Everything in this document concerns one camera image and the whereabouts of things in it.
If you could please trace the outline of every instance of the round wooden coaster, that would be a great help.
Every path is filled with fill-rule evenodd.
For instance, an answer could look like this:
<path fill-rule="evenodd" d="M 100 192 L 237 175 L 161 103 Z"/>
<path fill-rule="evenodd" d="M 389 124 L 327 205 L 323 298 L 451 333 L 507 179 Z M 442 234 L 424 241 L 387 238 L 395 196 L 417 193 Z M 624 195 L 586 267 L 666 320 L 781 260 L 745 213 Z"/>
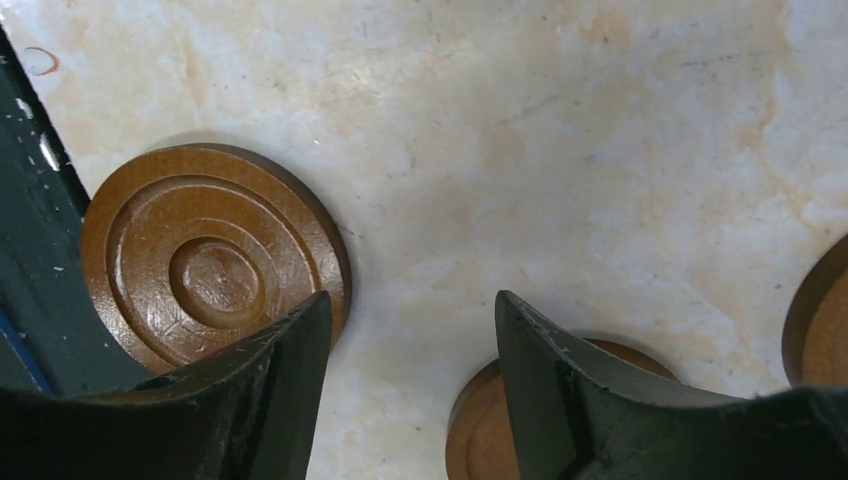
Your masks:
<path fill-rule="evenodd" d="M 224 145 L 150 152 L 112 174 L 85 216 L 82 266 L 121 346 L 164 373 L 248 336 L 310 294 L 351 298 L 338 228 L 294 175 Z"/>
<path fill-rule="evenodd" d="M 676 380 L 665 367 L 624 345 L 589 340 L 607 352 L 657 375 Z M 487 365 L 454 404 L 445 448 L 450 480 L 520 480 L 518 459 L 498 361 Z"/>
<path fill-rule="evenodd" d="M 848 385 L 848 237 L 810 270 L 783 327 L 783 365 L 793 385 Z"/>

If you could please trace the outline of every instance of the dark green frame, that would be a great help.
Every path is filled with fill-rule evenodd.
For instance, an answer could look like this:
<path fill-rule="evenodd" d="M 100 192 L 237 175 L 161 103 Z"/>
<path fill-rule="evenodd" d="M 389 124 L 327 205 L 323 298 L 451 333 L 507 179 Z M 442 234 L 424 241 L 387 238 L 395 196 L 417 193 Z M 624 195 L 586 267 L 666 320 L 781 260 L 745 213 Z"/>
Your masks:
<path fill-rule="evenodd" d="M 75 396 L 149 378 L 91 304 L 79 259 L 89 199 L 2 29 L 0 152 L 0 308 L 50 387 Z M 39 389 L 25 367 L 0 335 L 0 382 Z"/>

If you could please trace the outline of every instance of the beige stain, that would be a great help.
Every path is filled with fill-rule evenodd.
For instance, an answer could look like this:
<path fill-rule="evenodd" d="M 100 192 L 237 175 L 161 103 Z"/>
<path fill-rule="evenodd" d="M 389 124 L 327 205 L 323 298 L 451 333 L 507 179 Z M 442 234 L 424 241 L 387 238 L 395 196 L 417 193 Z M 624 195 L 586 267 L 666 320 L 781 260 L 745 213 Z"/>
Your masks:
<path fill-rule="evenodd" d="M 799 223 L 809 228 L 812 232 L 817 232 L 820 229 L 816 225 L 809 222 L 803 214 L 805 204 L 809 201 L 809 196 L 803 192 L 799 192 L 790 182 L 783 178 L 780 172 L 775 171 L 774 166 L 769 161 L 766 149 L 767 128 L 774 121 L 778 113 L 778 104 L 776 92 L 774 88 L 775 76 L 785 70 L 786 62 L 781 61 L 787 52 L 792 51 L 792 47 L 786 37 L 786 2 L 769 2 L 769 10 L 763 12 L 760 18 L 770 19 L 772 23 L 766 23 L 762 28 L 765 33 L 760 35 L 768 38 L 769 43 L 775 46 L 773 52 L 757 55 L 757 58 L 752 61 L 751 68 L 762 69 L 762 86 L 766 94 L 765 99 L 760 103 L 759 116 L 752 124 L 743 125 L 737 130 L 737 144 L 740 149 L 751 149 L 757 160 L 762 165 L 762 168 L 773 179 L 775 186 L 786 196 L 789 202 L 792 213 Z"/>
<path fill-rule="evenodd" d="M 626 46 L 630 43 L 630 24 L 614 10 L 602 10 L 592 24 L 580 26 L 580 36 L 587 42 Z"/>

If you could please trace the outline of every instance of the white marble floor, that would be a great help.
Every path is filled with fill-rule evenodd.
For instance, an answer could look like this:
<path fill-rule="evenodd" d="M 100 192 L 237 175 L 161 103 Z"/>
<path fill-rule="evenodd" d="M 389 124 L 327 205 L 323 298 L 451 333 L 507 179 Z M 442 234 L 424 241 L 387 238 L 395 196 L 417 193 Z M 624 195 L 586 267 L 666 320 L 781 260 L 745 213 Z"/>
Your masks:
<path fill-rule="evenodd" d="M 840 0 L 0 0 L 90 193 L 196 140 L 288 167 L 347 235 L 310 479 L 445 478 L 512 289 L 692 385 L 785 388 L 848 230 Z"/>

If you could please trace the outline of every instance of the scratch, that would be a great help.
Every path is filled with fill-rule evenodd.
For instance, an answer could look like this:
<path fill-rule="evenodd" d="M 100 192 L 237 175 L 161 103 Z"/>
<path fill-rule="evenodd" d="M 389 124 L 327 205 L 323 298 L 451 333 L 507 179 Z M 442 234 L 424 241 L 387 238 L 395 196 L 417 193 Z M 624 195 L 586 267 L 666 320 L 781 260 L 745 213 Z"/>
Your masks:
<path fill-rule="evenodd" d="M 183 57 L 183 86 L 188 90 L 192 105 L 194 106 L 194 114 L 200 116 L 200 106 L 203 103 L 203 94 L 199 91 L 197 80 L 199 77 L 199 67 L 197 61 L 197 51 L 191 39 L 187 39 L 185 35 L 177 35 L 177 42 Z"/>
<path fill-rule="evenodd" d="M 521 276 L 522 276 L 522 277 L 524 277 L 524 278 L 525 278 L 528 282 L 530 282 L 530 285 L 536 285 L 536 282 L 534 282 L 534 281 L 530 278 L 530 276 L 529 276 L 529 275 L 527 275 L 527 270 L 525 270 L 525 269 L 524 269 L 524 267 L 519 267 L 518 271 L 519 271 L 519 273 L 521 273 Z"/>
<path fill-rule="evenodd" d="M 748 58 L 748 59 L 752 59 L 752 60 L 759 60 L 760 58 L 763 58 L 763 57 L 777 57 L 777 56 L 781 56 L 781 55 L 793 55 L 793 54 L 802 54 L 802 53 L 804 53 L 804 52 L 802 52 L 800 50 L 796 50 L 796 49 L 777 50 L 777 51 L 765 50 L 765 51 L 760 51 L 760 52 L 748 52 L 748 53 L 730 53 L 730 54 L 727 54 L 727 55 L 721 55 L 721 56 L 709 58 L 709 59 L 706 59 L 706 60 L 692 60 L 692 61 L 688 61 L 688 62 L 683 62 L 678 66 L 680 68 L 706 67 L 707 65 L 726 62 L 726 61 L 729 61 L 729 60 L 737 60 L 737 59 L 743 59 L 743 58 Z"/>
<path fill-rule="evenodd" d="M 497 125 L 495 125 L 495 127 L 500 127 L 502 125 L 506 125 L 507 123 L 511 123 L 511 122 L 516 121 L 516 120 L 521 120 L 522 118 L 527 118 L 531 115 L 539 113 L 542 109 L 544 109 L 548 105 L 556 102 L 557 100 L 559 100 L 559 95 L 551 95 L 550 97 L 542 100 L 540 103 L 526 107 L 523 110 L 521 110 L 520 112 L 516 113 L 515 115 L 513 115 L 513 116 L 511 116 L 507 119 L 501 120 L 500 122 L 497 123 Z"/>
<path fill-rule="evenodd" d="M 339 227 L 339 230 L 340 230 L 342 233 L 346 233 L 346 234 L 348 234 L 348 235 L 350 235 L 350 236 L 353 236 L 353 237 L 357 236 L 357 235 L 356 235 L 356 233 L 355 233 L 353 230 L 351 230 L 351 229 L 349 229 L 349 228 L 345 227 L 345 226 L 344 226 L 344 225 L 342 225 L 341 223 L 336 223 L 336 226 L 337 226 L 337 227 Z"/>
<path fill-rule="evenodd" d="M 409 157 L 409 164 L 407 165 L 406 172 L 401 174 L 402 177 L 409 175 L 418 167 L 418 155 L 415 153 L 415 143 L 416 141 L 413 141 L 411 144 L 406 145 L 406 155 Z"/>
<path fill-rule="evenodd" d="M 516 200 L 513 200 L 512 202 L 510 202 L 509 205 L 507 205 L 503 208 L 493 208 L 493 209 L 489 210 L 488 212 L 484 213 L 483 215 L 480 215 L 476 220 L 474 220 L 472 227 L 476 227 L 477 225 L 480 225 L 480 223 L 482 223 L 483 220 L 489 218 L 494 213 L 502 213 L 502 212 L 506 212 L 508 210 L 515 208 L 520 202 L 521 202 L 521 199 L 516 199 Z"/>

